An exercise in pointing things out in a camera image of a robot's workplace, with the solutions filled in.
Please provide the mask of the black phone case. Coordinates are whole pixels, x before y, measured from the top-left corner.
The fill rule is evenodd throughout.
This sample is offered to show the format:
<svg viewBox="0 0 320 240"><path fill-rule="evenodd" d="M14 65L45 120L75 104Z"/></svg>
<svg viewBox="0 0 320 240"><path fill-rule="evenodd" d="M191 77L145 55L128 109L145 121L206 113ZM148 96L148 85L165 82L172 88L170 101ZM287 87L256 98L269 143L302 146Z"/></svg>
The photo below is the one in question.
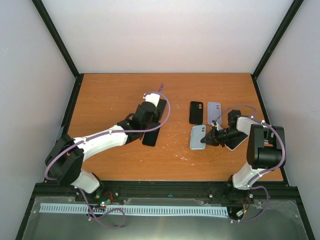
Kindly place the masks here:
<svg viewBox="0 0 320 240"><path fill-rule="evenodd" d="M189 106L189 123L192 125L203 124L204 104L199 101L191 101Z"/></svg>

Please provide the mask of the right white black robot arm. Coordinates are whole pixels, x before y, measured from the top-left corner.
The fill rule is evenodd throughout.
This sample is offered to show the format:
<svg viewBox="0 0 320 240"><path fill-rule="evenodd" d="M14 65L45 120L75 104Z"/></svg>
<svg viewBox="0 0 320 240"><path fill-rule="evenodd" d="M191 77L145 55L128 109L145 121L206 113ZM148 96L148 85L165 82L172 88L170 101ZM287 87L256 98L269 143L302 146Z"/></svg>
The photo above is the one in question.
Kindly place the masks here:
<svg viewBox="0 0 320 240"><path fill-rule="evenodd" d="M248 140L246 163L229 177L223 192L227 202L236 203L249 196L257 180L285 164L285 131L281 126L272 126L264 120L258 121L253 116L243 115L237 109L227 114L227 120L227 128L222 128L213 120L211 130L200 142L233 151Z"/></svg>

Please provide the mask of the blue smartphone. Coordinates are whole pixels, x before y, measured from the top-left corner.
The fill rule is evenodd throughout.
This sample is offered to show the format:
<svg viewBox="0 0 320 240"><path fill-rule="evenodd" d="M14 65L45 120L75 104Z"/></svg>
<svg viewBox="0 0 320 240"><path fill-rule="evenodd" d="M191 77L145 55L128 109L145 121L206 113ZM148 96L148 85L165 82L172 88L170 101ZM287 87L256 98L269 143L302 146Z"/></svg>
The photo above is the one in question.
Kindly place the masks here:
<svg viewBox="0 0 320 240"><path fill-rule="evenodd" d="M159 112L158 121L161 120L161 118L163 116L163 113L165 111L166 105L167 105L167 101L165 99L160 99L159 100L159 102L157 104L157 109L158 109L158 112Z"/></svg>

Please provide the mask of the black smartphone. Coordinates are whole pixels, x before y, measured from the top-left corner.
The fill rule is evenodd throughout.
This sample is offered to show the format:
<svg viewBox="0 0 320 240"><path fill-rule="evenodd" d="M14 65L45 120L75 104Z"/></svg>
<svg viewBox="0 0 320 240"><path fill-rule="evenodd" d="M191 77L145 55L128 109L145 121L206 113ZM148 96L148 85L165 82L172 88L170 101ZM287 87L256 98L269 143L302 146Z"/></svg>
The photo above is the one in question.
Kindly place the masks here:
<svg viewBox="0 0 320 240"><path fill-rule="evenodd" d="M158 91L161 92L163 88L164 88L164 83L161 83Z"/></svg>
<svg viewBox="0 0 320 240"><path fill-rule="evenodd" d="M159 122L155 123L152 122L147 129L153 129L156 128L160 125ZM160 132L160 128L157 128L156 130L150 131L150 132L146 132L144 134L143 140L142 140L142 144L144 146L148 146L148 147L154 147L156 145L157 139L158 139L158 135Z"/></svg>

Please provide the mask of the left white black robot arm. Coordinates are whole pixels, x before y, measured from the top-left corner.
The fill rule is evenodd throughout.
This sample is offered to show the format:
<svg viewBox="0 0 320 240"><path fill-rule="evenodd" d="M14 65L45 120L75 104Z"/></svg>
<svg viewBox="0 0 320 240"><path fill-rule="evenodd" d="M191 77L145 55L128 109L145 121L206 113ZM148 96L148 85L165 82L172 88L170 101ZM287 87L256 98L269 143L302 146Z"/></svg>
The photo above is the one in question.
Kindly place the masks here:
<svg viewBox="0 0 320 240"><path fill-rule="evenodd" d="M90 157L114 147L140 140L159 121L159 100L145 100L135 113L111 128L96 134L72 138L61 136L45 160L45 178L56 180L61 186L74 186L86 192L92 201L103 198L104 188L98 177L82 168Z"/></svg>

